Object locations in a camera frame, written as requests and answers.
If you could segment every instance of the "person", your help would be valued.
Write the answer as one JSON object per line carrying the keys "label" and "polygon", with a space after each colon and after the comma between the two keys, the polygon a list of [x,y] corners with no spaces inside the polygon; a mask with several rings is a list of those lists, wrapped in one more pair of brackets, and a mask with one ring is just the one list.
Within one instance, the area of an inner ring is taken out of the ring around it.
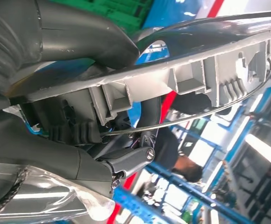
{"label": "person", "polygon": [[154,162],[182,175],[188,182],[198,182],[201,179],[202,167],[185,155],[179,155],[178,146],[178,139],[170,128],[160,128],[154,145]]}

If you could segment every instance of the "cable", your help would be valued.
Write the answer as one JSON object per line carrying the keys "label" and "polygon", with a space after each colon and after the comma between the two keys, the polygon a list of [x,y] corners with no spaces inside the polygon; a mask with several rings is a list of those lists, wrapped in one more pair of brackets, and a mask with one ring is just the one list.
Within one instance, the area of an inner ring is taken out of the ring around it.
{"label": "cable", "polygon": [[27,167],[24,167],[18,171],[15,182],[11,186],[11,188],[0,199],[0,211],[3,210],[19,191],[24,180],[26,180],[27,174]]}
{"label": "cable", "polygon": [[268,75],[266,76],[266,80],[265,82],[263,82],[263,83],[260,84],[259,86],[256,87],[255,89],[247,93],[247,95],[245,95],[245,96],[244,96],[242,98],[235,100],[235,101],[233,101],[232,103],[229,103],[229,104],[227,104],[227,105],[223,105],[223,106],[219,106],[219,107],[217,107],[216,109],[212,109],[210,111],[204,112],[204,113],[201,113],[201,114],[196,114],[196,115],[193,115],[193,116],[190,116],[190,117],[187,117],[187,118],[182,118],[182,119],[173,120],[173,121],[170,121],[170,122],[165,122],[165,123],[158,124],[158,125],[139,127],[139,128],[132,128],[132,129],[120,130],[120,131],[114,131],[114,132],[104,132],[104,133],[101,133],[101,136],[111,136],[111,135],[129,134],[129,133],[136,133],[136,132],[149,131],[149,130],[154,130],[154,129],[162,128],[162,127],[177,125],[177,124],[183,123],[183,122],[185,122],[185,121],[190,121],[190,120],[202,118],[202,117],[208,116],[208,115],[210,115],[210,114],[213,114],[213,113],[216,113],[216,112],[219,112],[219,111],[222,111],[222,110],[225,110],[226,108],[229,108],[229,107],[233,106],[235,104],[241,102],[243,100],[247,99],[247,98],[250,97],[251,95],[253,95],[253,94],[256,93],[257,91],[258,91],[258,90],[261,89],[262,87],[263,87],[271,77],[271,59],[268,58],[267,61],[269,63],[269,70],[268,71]]}

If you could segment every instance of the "plastic wrap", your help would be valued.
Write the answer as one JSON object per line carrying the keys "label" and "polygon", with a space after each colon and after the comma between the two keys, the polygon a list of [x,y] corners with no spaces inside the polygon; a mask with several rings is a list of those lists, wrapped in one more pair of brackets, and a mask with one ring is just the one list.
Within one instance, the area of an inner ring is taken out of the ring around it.
{"label": "plastic wrap", "polygon": [[[0,163],[0,195],[8,191],[21,167]],[[114,208],[114,201],[92,190],[43,169],[27,168],[19,192],[0,212],[0,223],[49,222],[85,214],[102,221]]]}

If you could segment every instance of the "screw head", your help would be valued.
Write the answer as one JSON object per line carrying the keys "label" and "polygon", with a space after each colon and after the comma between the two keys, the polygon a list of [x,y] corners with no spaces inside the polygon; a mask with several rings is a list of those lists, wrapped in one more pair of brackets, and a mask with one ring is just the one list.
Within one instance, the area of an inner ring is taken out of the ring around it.
{"label": "screw head", "polygon": [[149,148],[148,150],[147,150],[146,156],[147,156],[147,159],[149,161],[153,160],[155,156],[154,150]]}
{"label": "screw head", "polygon": [[133,139],[135,137],[135,133],[129,133],[129,134],[128,134],[128,137],[129,139]]}
{"label": "screw head", "polygon": [[120,180],[114,180],[111,183],[111,188],[115,189],[120,185]]}

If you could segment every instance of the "metal bracket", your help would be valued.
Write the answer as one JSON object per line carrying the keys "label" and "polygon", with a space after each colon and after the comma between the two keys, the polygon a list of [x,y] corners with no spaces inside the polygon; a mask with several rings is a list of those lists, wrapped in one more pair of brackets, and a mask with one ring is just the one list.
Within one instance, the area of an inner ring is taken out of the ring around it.
{"label": "metal bracket", "polygon": [[152,162],[154,155],[151,147],[140,147],[117,150],[100,159],[108,164],[113,173],[123,172],[123,178],[126,178]]}

